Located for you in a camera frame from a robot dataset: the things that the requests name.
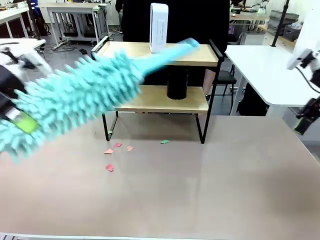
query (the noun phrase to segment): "white electronic device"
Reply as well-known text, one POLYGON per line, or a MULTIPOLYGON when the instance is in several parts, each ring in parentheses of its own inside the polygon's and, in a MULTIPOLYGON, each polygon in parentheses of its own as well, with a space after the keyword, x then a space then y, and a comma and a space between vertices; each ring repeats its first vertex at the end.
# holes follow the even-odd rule
POLYGON ((151 3, 150 8, 150 51, 159 53, 167 44, 169 7, 166 4, 151 3))

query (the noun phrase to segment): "green paper scrap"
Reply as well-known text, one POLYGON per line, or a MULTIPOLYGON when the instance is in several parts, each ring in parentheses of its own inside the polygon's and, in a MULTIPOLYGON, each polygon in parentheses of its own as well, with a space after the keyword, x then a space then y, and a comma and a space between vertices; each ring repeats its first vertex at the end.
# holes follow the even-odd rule
POLYGON ((160 142, 160 144, 167 144, 169 142, 170 142, 169 140, 163 140, 162 142, 160 142))

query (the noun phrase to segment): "person's leg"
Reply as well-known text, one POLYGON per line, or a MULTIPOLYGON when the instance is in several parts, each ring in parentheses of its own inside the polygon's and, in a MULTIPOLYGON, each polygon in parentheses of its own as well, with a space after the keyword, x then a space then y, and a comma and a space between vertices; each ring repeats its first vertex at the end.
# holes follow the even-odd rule
POLYGON ((208 95, 211 89, 211 85, 214 82, 216 73, 209 69, 205 70, 204 81, 203 81, 203 92, 204 95, 208 95))
POLYGON ((122 17, 123 17, 123 12, 119 12, 119 27, 120 27, 120 32, 122 32, 122 28, 121 28, 121 23, 122 23, 122 17))

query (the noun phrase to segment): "black cylinder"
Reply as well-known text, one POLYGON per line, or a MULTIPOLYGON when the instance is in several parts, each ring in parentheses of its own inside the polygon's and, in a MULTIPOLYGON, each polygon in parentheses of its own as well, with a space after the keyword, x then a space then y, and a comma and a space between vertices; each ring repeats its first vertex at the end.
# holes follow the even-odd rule
POLYGON ((178 68, 169 73, 166 95, 173 100, 182 100, 187 97, 189 73, 185 68, 178 68))

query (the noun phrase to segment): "shelf board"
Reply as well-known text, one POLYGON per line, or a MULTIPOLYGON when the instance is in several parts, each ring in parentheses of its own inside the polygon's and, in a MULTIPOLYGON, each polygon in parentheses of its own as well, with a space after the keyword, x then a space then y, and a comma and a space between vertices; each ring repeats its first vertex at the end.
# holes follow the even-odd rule
MULTIPOLYGON (((167 43, 166 47, 173 47, 178 43, 167 43)), ((151 55, 148 42, 108 41, 98 52, 99 56, 113 58, 115 53, 123 50, 130 58, 140 58, 151 55)), ((216 67, 218 58, 208 44, 200 44, 194 53, 173 61, 174 66, 202 66, 216 67)))
POLYGON ((136 113, 206 114, 209 109, 202 87, 189 86, 186 98, 182 100, 168 98, 167 86, 141 85, 140 88, 140 95, 116 110, 136 113))

